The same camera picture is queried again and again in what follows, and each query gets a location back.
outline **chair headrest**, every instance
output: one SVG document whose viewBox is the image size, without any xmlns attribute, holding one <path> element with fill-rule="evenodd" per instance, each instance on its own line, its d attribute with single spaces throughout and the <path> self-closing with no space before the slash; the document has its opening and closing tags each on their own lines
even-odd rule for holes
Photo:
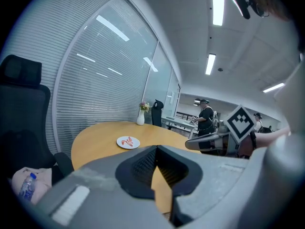
<svg viewBox="0 0 305 229">
<path fill-rule="evenodd" d="M 163 107 L 164 107 L 164 104 L 161 101 L 156 99 L 156 102 L 154 102 L 154 104 L 153 104 L 153 108 L 155 108 L 155 109 L 163 109 Z"/>
<path fill-rule="evenodd" d="M 16 55 L 7 56 L 0 65 L 0 82 L 39 86 L 42 64 Z"/>
</svg>

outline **chair armrest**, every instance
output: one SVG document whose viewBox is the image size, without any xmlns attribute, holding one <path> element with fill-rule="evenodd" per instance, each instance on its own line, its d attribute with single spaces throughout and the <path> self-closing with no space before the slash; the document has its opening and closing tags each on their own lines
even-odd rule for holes
<svg viewBox="0 0 305 229">
<path fill-rule="evenodd" d="M 56 153 L 54 158 L 64 177 L 74 171 L 72 161 L 65 153 Z"/>
</svg>

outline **white desk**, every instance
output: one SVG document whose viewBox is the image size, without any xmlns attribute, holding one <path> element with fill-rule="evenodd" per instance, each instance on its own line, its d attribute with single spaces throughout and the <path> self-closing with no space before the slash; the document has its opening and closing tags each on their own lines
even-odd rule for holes
<svg viewBox="0 0 305 229">
<path fill-rule="evenodd" d="M 180 125 L 186 128 L 189 128 L 191 130 L 190 135 L 189 135 L 189 139 L 192 138 L 193 133 L 194 133 L 194 129 L 195 129 L 195 125 L 191 124 L 190 121 L 186 121 L 180 118 L 174 118 L 172 119 L 172 117 L 167 117 L 167 116 L 162 116 L 161 119 L 165 122 L 169 122 L 169 123 L 174 123 L 176 125 Z"/>
</svg>

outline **black office chair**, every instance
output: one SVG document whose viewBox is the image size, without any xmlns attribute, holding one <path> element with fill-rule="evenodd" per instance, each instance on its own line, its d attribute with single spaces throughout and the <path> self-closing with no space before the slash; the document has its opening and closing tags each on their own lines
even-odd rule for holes
<svg viewBox="0 0 305 229">
<path fill-rule="evenodd" d="M 152 124 L 162 127 L 161 115 L 164 104 L 156 99 L 152 106 Z"/>
<path fill-rule="evenodd" d="M 52 168 L 52 184 L 73 171 L 64 153 L 52 155 L 45 123 L 50 90 L 40 62 L 7 56 L 0 65 L 0 148 L 7 178 L 23 168 Z"/>
</svg>

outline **white plate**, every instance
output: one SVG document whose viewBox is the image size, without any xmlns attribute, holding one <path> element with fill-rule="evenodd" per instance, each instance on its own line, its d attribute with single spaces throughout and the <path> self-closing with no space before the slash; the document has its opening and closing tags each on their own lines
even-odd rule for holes
<svg viewBox="0 0 305 229">
<path fill-rule="evenodd" d="M 129 140 L 129 138 L 131 138 L 131 145 L 129 145 L 126 141 Z M 140 141 L 132 136 L 121 136 L 116 140 L 117 145 L 119 145 L 122 148 L 126 148 L 126 149 L 134 149 L 137 148 L 138 146 L 140 146 Z"/>
</svg>

